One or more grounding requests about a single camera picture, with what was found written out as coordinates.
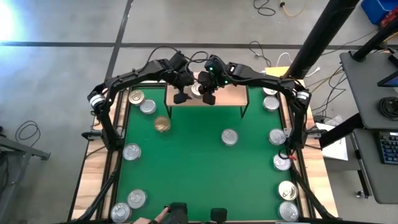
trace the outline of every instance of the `computer monitor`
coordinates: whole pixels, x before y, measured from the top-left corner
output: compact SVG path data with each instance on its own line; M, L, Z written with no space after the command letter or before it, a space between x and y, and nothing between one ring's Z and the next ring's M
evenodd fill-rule
M377 85L381 87L398 87L398 71L394 72L386 78L383 78L377 83Z

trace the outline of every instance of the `silver can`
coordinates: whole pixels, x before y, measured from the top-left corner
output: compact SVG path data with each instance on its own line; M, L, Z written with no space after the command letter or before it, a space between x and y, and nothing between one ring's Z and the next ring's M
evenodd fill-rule
M128 144L123 149L123 158L127 161L133 161L141 157L141 148L135 144Z
M225 129L223 133L221 133L221 140L227 146L233 146L238 141L238 134L235 130Z
M287 158L284 153L280 154L283 158ZM290 169L292 161L290 159L283 159L278 154L274 155L272 160L274 161L274 167L279 171L285 171Z
M127 196L127 203L132 209L141 208L145 205L147 200L147 194L141 190L136 189L130 192L129 196Z
M156 103L153 100L145 100L141 105L139 105L139 109L144 114L153 114L156 111Z
M269 132L269 142L275 146L280 146L281 144L285 143L286 135L281 129L272 129Z
M274 96L277 92L278 91L276 90L271 90L265 87L262 89L262 93L264 94L264 96Z
M115 223L124 223L131 216L131 209L128 204L121 202L112 207L111 218Z
M198 99L202 99L203 95L200 94L199 92L199 86L200 84L195 82L192 86L191 86L191 92L192 92L192 96Z
M141 90L134 90L129 94L129 101L133 105L140 105L142 102L144 102L145 96L144 92Z
M282 202L279 205L278 213L286 222L296 222L299 219L299 210L292 202Z
M294 200L297 198L297 187L290 181L282 181L278 186L279 195L285 200Z
M267 96L262 102L262 106L267 111L273 112L279 108L279 100L274 96Z

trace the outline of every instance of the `black pole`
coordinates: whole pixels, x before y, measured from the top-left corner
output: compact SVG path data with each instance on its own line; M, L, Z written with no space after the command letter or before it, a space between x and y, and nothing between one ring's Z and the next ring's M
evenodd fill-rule
M398 30L398 16L381 29L375 36L372 37L366 44L364 44L355 54L353 59L361 62L370 53L370 51L378 47L384 40Z
M330 0L284 78L303 79L335 37L359 0Z

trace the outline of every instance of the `wooden table frame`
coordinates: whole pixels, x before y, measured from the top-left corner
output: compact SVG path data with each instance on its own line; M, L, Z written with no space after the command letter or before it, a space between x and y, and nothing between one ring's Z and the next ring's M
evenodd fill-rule
M275 76L283 75L288 67L278 68L267 68L267 73ZM145 83L140 84L137 87L156 87L165 86L164 83ZM131 90L125 90L118 93L116 96L115 103L111 107L109 115L113 116L114 126L126 127L127 119L129 114L129 103L127 96ZM290 128L290 113L286 104L286 100L283 95L280 96L280 115L283 127ZM307 113L307 128L311 128L314 125L313 116L311 110L308 109ZM101 129L101 126L95 126L95 129ZM319 147L319 142L316 139L307 139L306 144ZM86 153L90 153L95 149L103 146L101 140L94 140L88 143ZM311 147L305 147L298 154L295 155L297 161L295 161L296 167L299 167L303 179L309 183L312 192L317 196L322 205L335 217L338 216L337 209L334 203L333 194L331 192L328 174L326 172L325 163L323 161L323 155L321 150L313 149ZM80 178L76 186L75 196L72 201L68 220L80 217L85 210L90 206L91 202L97 196L101 186L108 179L111 171L114 170L117 162L121 162L121 154L117 151L110 152L98 151L85 159L82 164ZM108 218L111 205L116 202L116 191L119 173L116 174L116 181L110 190L107 192L104 200L97 209L92 219ZM319 214L314 211L311 203L307 200L303 190L298 186L299 195L298 197L300 213L303 217L318 217Z

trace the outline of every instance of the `white paper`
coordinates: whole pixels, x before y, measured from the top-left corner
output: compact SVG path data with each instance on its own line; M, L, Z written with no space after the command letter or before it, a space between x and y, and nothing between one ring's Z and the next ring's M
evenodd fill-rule
M315 125L318 129L324 129L327 131L330 131L334 128L334 126L321 123L315 123ZM322 149L322 154L323 157L348 161L346 139L342 138L335 141L333 144L330 144L328 147L324 147Z

